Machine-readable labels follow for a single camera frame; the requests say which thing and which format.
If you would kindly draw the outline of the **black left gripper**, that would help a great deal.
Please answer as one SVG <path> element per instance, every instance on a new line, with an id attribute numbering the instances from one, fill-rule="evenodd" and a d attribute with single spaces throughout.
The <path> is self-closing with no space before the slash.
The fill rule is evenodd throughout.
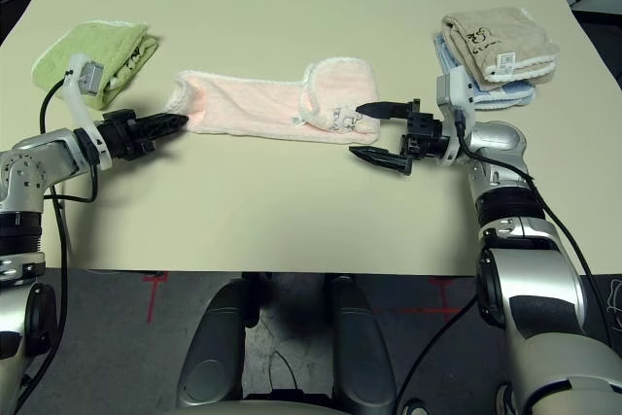
<path id="1" fill-rule="evenodd" d="M 104 113 L 96 128 L 112 158 L 134 160 L 153 152 L 154 140 L 183 130 L 188 120 L 171 113 L 138 118 L 133 110 L 117 110 Z"/>

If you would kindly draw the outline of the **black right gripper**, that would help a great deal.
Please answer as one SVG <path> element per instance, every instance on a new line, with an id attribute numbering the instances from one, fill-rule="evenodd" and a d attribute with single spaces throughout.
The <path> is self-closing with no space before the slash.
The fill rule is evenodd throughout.
<path id="1" fill-rule="evenodd" d="M 442 121 L 436 119 L 433 114 L 421 112 L 419 99 L 407 103 L 389 101 L 365 103 L 358 106 L 356 112 L 378 120 L 406 120 L 406 133 L 400 139 L 399 155 L 372 146 L 349 148 L 351 154 L 374 166 L 410 176 L 411 159 L 420 160 L 426 157 L 441 159 L 447 151 L 449 137 L 443 134 Z"/>

